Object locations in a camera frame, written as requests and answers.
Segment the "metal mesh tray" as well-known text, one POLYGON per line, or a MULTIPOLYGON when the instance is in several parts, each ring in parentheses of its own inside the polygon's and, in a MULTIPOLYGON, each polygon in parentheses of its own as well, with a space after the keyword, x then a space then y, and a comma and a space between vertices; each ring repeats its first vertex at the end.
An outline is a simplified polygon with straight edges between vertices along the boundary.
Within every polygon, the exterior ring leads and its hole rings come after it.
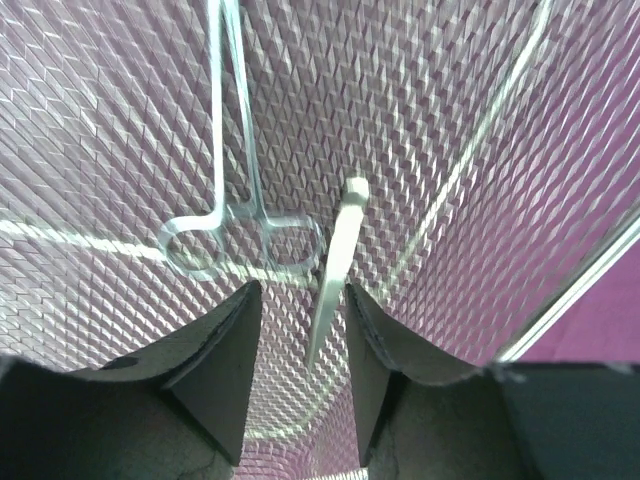
POLYGON ((473 365, 639 235, 635 1, 5 1, 1 475, 365 479, 346 289, 473 365), (370 196, 313 368, 345 181, 370 196), (262 288, 240 461, 87 381, 262 288))

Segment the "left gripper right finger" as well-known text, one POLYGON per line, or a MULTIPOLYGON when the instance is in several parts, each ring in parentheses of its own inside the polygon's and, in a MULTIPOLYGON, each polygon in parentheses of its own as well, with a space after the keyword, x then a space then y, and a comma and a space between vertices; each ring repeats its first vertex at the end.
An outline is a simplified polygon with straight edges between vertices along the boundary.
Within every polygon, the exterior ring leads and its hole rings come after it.
POLYGON ((362 465, 480 465, 482 423, 463 382, 470 364, 346 289, 346 333, 362 465))

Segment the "purple cloth wrap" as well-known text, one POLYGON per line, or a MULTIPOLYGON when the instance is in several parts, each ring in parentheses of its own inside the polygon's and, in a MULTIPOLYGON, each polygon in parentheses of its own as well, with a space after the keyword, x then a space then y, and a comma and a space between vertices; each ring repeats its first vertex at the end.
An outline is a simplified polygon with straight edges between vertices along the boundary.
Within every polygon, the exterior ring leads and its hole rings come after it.
POLYGON ((639 271, 614 265, 521 360, 637 364, 639 271))

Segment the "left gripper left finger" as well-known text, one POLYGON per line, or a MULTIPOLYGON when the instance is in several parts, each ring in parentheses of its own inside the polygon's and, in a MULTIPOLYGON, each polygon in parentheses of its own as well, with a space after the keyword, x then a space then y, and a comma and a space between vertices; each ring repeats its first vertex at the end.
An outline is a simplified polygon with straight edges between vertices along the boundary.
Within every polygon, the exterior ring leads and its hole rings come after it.
POLYGON ((151 387, 237 465, 261 331, 261 295, 260 282, 249 281, 178 330, 99 369, 71 375, 151 387))

